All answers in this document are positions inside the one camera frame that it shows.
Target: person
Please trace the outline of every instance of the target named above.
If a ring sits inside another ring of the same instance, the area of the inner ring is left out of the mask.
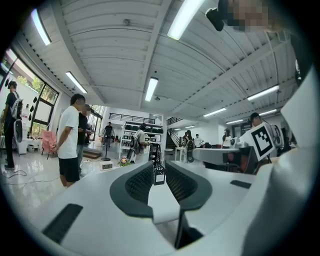
[[[199,134],[196,134],[195,135],[195,139],[194,139],[194,146],[196,148],[199,148],[200,147],[200,144],[205,142],[202,138],[199,138]]]
[[[230,130],[224,129],[224,135],[222,136],[222,149],[229,149],[231,146],[232,137],[230,136]]]
[[[5,151],[6,151],[6,159],[7,164],[4,165],[4,168],[6,170],[15,170],[15,163],[14,163],[14,157],[12,155],[13,150],[13,138],[14,138],[14,123],[16,121],[15,118],[13,118],[11,113],[11,108],[13,107],[16,96],[15,93],[17,90],[17,83],[15,81],[11,81],[8,84],[8,88],[10,90],[10,93],[6,97],[5,101],[5,109],[3,112],[3,117],[1,120],[1,123],[4,123],[3,126],[3,132],[4,132],[4,143],[5,143]]]
[[[225,24],[240,32],[252,30],[266,32],[285,31],[290,34],[296,62],[301,79],[299,85],[307,76],[313,57],[308,46],[299,36],[297,26],[290,22],[286,9],[277,0],[219,0],[219,16]]]
[[[77,93],[71,97],[70,106],[62,113],[59,121],[58,142],[52,147],[58,154],[60,180],[64,187],[70,187],[80,179],[77,141],[79,111],[83,110],[85,103],[86,99],[81,94]]]
[[[79,125],[78,125],[78,142],[76,145],[76,154],[78,160],[79,175],[81,175],[80,164],[84,155],[84,145],[86,140],[86,134],[91,134],[92,131],[87,129],[87,117],[91,113],[91,108],[88,104],[85,104],[83,110],[79,113]]]
[[[271,136],[271,139],[273,142],[275,142],[275,140],[277,139],[277,137],[275,136],[275,133],[273,132],[272,130],[272,127],[269,123],[265,122],[261,117],[260,115],[257,113],[257,112],[254,112],[250,115],[249,117],[249,123],[252,124],[252,127],[257,127],[259,125],[261,125],[262,123],[264,123],[264,125],[266,126],[266,129],[268,130],[270,136]],[[277,150],[274,149],[271,153],[270,153],[270,156],[269,157],[276,157],[277,156]]]
[[[183,160],[185,163],[188,162],[188,151],[192,151],[195,148],[194,140],[191,135],[191,131],[187,130],[186,135],[183,138],[182,146],[184,147],[184,157]]]
[[[137,144],[136,143],[134,144],[136,144],[136,147],[138,147],[138,150],[136,150],[136,154],[135,154],[135,161],[134,161],[135,163],[141,163],[143,161],[145,146],[150,146],[150,142],[145,140],[146,138],[145,130],[146,130],[146,124],[143,123],[142,125],[140,125],[139,130],[136,131],[136,133],[134,134],[134,138],[137,143]]]
[[[108,123],[108,125],[104,128],[105,130],[105,135],[107,136],[107,143],[108,143],[108,147],[110,148],[110,138],[111,138],[111,134],[114,130],[114,128],[111,126],[111,122]]]

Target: railing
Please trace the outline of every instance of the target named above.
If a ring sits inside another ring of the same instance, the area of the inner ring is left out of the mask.
[[[171,139],[173,140],[173,142],[174,142],[176,145],[179,145],[179,146],[180,146],[180,138],[175,134],[175,132],[174,132],[172,129],[169,129],[169,130],[168,130],[168,133],[169,133]]]
[[[155,124],[155,119],[144,118],[139,116],[133,115],[126,115],[126,114],[116,114],[110,113],[109,119],[111,120],[119,120],[119,121],[128,121],[128,122],[137,122],[137,123],[147,123],[147,124]]]
[[[181,119],[181,118],[176,118],[176,117],[171,117],[171,118],[169,118],[169,119],[166,121],[166,125],[169,126],[169,125],[172,125],[172,124],[174,124],[174,123],[176,123],[176,122],[179,122],[179,121],[181,121],[181,120],[183,120],[183,119]]]

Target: backpack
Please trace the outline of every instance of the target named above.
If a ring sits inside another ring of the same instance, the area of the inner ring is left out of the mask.
[[[184,146],[183,152],[186,155],[186,160],[187,162],[192,163],[195,159],[192,155],[192,150],[195,149],[195,143],[192,139],[184,138],[187,142],[186,145]]]
[[[13,94],[15,96],[15,102],[13,103],[13,106],[10,107],[12,118],[14,119],[20,119],[21,120],[21,113],[22,113],[22,107],[23,107],[23,99],[19,97],[19,94],[13,91]]]

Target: window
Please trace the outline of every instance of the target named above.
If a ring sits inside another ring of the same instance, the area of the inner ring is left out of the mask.
[[[46,85],[44,87],[40,97],[41,97],[41,99],[45,100],[46,102],[49,102],[51,104],[55,104],[57,97],[58,97],[58,93]]]

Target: white panel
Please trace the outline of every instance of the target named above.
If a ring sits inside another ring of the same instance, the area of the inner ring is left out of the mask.
[[[52,107],[49,106],[48,104],[39,101],[39,105],[36,109],[35,113],[35,119],[43,121],[43,122],[48,122],[49,121],[49,115],[51,112]]]

